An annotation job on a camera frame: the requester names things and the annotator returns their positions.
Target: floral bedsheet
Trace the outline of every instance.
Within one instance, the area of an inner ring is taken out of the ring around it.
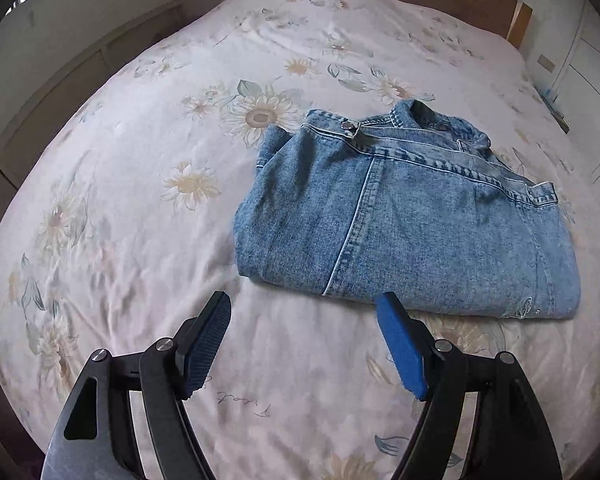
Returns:
[[[575,319],[414,315],[465,352],[512,351],[573,472],[600,442],[600,208],[520,54],[396,0],[225,0],[58,133],[0,226],[0,383],[38,445],[91,351],[141,351],[225,290],[232,322],[186,403],[216,476],[390,478],[422,405],[400,386],[373,308],[238,277],[232,218],[268,124],[292,130],[314,107],[370,116],[409,97],[469,120],[515,171],[556,185],[582,277]],[[469,395],[446,478],[460,474],[474,408]],[[136,424],[146,474],[160,478]]]

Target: light switch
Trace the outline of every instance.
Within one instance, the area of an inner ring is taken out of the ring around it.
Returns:
[[[555,64],[552,63],[551,60],[547,57],[540,55],[540,57],[538,58],[538,63],[542,68],[548,70],[549,72],[554,71]]]

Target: folded denim jacket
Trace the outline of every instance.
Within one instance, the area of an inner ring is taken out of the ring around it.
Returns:
[[[234,219],[238,272],[324,296],[495,317],[570,317],[578,267],[550,182],[420,101],[270,125]]]

